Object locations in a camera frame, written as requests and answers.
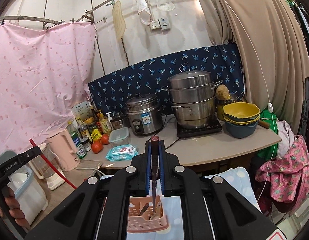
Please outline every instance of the yellow bowl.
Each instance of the yellow bowl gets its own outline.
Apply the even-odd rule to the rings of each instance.
[[[229,119],[229,118],[226,117],[225,115],[223,116],[223,118],[224,118],[225,122],[230,122],[230,123],[233,123],[233,124],[235,124],[235,125],[248,125],[248,124],[251,124],[251,123],[254,123],[254,122],[259,121],[260,115],[258,115],[258,117],[257,117],[256,119],[253,119],[253,120],[248,121],[248,122],[236,122],[236,121],[234,121],[234,120]]]
[[[247,119],[260,114],[260,109],[254,105],[246,102],[237,102],[223,107],[226,115],[233,116],[236,119]]]

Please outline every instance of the dark blue fabric with palm trees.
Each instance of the dark blue fabric with palm trees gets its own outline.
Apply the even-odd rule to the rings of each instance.
[[[125,102],[136,94],[156,94],[163,112],[170,114],[169,95],[160,87],[167,85],[167,78],[180,70],[209,71],[214,81],[223,80],[231,93],[243,96],[242,65],[235,43],[152,58],[114,71],[88,85],[97,108],[103,113],[122,110]]]

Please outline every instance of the red stick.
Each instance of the red stick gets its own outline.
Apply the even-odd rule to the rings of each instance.
[[[33,147],[36,147],[37,145],[35,144],[35,142],[33,141],[33,139],[29,140],[31,145]],[[56,168],[55,166],[52,165],[52,163],[46,158],[46,156],[44,156],[43,153],[40,154],[40,156],[44,159],[44,161],[61,177],[63,178],[63,180],[65,182],[67,182],[71,187],[73,187],[74,189],[76,189],[77,187],[75,185],[73,185],[65,176],[63,176]]]

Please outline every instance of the light blue tablecloth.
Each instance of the light blue tablecloth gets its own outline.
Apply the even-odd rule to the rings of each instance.
[[[250,179],[244,168],[229,169],[218,174],[241,193],[258,210],[259,205],[251,188]],[[169,227],[166,230],[152,233],[127,233],[127,240],[183,240],[183,224],[180,197],[164,197],[161,195],[160,180],[157,181],[157,195],[160,195],[162,206],[168,217]]]

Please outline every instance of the beige curtain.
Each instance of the beige curtain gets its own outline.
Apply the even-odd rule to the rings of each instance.
[[[226,44],[232,39],[232,31],[219,0],[199,0],[207,20],[208,34],[213,45]]]
[[[285,0],[221,0],[221,3],[239,47],[247,101],[265,109],[269,102],[267,84],[274,113],[290,123],[296,134],[305,79],[309,77],[309,56],[291,8]]]

